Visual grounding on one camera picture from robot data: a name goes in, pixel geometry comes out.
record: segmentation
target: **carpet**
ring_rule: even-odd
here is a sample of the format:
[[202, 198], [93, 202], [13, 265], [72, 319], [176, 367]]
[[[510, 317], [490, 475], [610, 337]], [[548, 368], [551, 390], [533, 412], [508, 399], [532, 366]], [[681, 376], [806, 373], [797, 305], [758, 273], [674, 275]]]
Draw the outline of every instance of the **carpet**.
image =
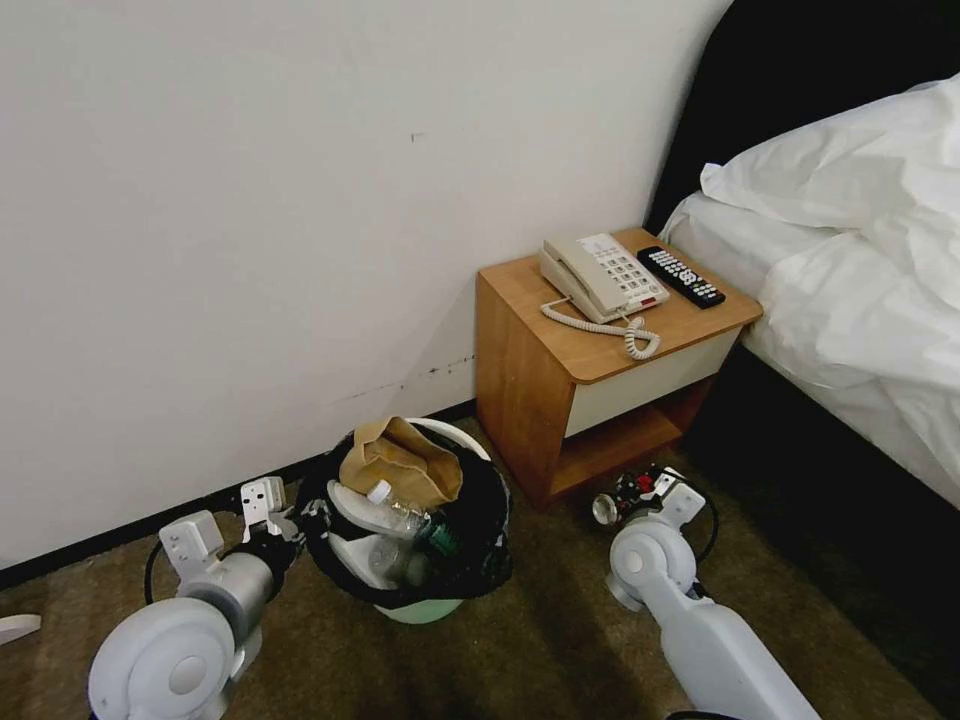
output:
[[[490, 448], [475, 420], [458, 424]], [[752, 625], [823, 718], [940, 717], [716, 483], [675, 453], [657, 460], [690, 473], [720, 509], [704, 585]], [[433, 625], [392, 622], [302, 557], [267, 608], [263, 650], [226, 717], [661, 720], [688, 708], [656, 623], [606, 590], [612, 535], [593, 524], [589, 493], [536, 512], [511, 487], [513, 578]], [[709, 530], [701, 515], [689, 528], [694, 547]], [[240, 521], [223, 513], [218, 520], [235, 542]], [[87, 717], [90, 662], [142, 605], [153, 543], [143, 538], [0, 593], [0, 616], [43, 615], [38, 633], [0, 648], [0, 716]], [[163, 561], [155, 587], [158, 597], [174, 592]]]

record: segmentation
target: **paper bag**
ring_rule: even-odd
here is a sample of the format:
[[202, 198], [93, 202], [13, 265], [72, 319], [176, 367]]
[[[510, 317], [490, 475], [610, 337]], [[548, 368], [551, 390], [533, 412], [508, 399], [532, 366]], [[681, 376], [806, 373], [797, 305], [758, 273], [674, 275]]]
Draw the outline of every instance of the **paper bag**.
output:
[[340, 464], [340, 482], [358, 493], [366, 495], [380, 480], [399, 500], [431, 510], [457, 499], [463, 475], [456, 455], [395, 416], [354, 430]]

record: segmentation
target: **black remote control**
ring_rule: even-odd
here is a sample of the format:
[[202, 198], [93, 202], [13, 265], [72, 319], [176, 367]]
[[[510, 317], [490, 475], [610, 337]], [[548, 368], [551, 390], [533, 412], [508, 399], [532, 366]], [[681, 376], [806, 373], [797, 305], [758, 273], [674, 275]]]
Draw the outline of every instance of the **black remote control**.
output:
[[701, 310], [719, 305], [727, 299], [713, 285], [656, 245], [640, 250], [637, 260]]

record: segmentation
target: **nightstand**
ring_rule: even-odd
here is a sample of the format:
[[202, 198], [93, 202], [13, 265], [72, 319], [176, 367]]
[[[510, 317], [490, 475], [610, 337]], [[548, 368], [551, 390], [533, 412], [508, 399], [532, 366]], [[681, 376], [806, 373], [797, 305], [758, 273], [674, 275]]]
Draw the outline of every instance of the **nightstand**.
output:
[[[641, 229], [614, 237], [631, 253], [666, 247]], [[665, 303], [644, 311], [646, 328], [661, 342], [640, 362], [626, 354], [622, 337], [575, 330], [540, 312], [561, 295], [540, 275], [536, 255], [478, 273], [477, 415], [538, 507], [682, 437], [710, 376], [743, 327], [761, 316], [755, 300], [667, 249], [727, 299], [700, 310], [671, 292]], [[583, 317], [570, 304], [555, 309]]]

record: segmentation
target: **black headboard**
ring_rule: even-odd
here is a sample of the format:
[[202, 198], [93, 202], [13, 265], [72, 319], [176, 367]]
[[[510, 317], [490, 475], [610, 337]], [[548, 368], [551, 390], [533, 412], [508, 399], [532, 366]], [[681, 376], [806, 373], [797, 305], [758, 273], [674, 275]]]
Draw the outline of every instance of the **black headboard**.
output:
[[960, 0], [735, 0], [704, 49], [644, 227], [660, 231], [704, 163], [958, 72]]

